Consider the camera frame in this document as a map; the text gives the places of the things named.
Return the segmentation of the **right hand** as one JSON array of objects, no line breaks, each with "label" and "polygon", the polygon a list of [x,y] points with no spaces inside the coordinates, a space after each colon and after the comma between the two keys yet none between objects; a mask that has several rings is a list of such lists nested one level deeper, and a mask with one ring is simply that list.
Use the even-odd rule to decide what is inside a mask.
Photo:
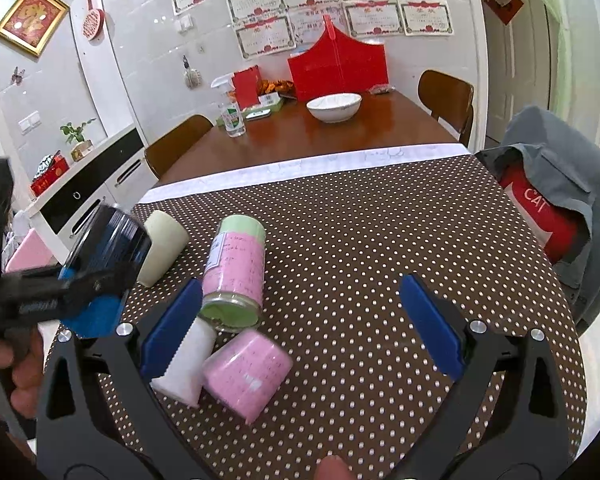
[{"label": "right hand", "polygon": [[349,465],[337,455],[323,458],[317,465],[314,480],[355,480]]}]

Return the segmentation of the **left hand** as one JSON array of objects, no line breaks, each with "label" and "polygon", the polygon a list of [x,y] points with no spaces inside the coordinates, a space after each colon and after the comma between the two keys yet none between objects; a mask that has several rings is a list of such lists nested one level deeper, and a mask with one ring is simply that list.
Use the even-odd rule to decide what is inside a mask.
[{"label": "left hand", "polygon": [[0,370],[10,370],[15,385],[10,394],[10,404],[26,419],[34,419],[38,409],[43,363],[43,341],[36,327],[31,330],[27,354],[19,361],[15,361],[12,346],[7,341],[0,340]]}]

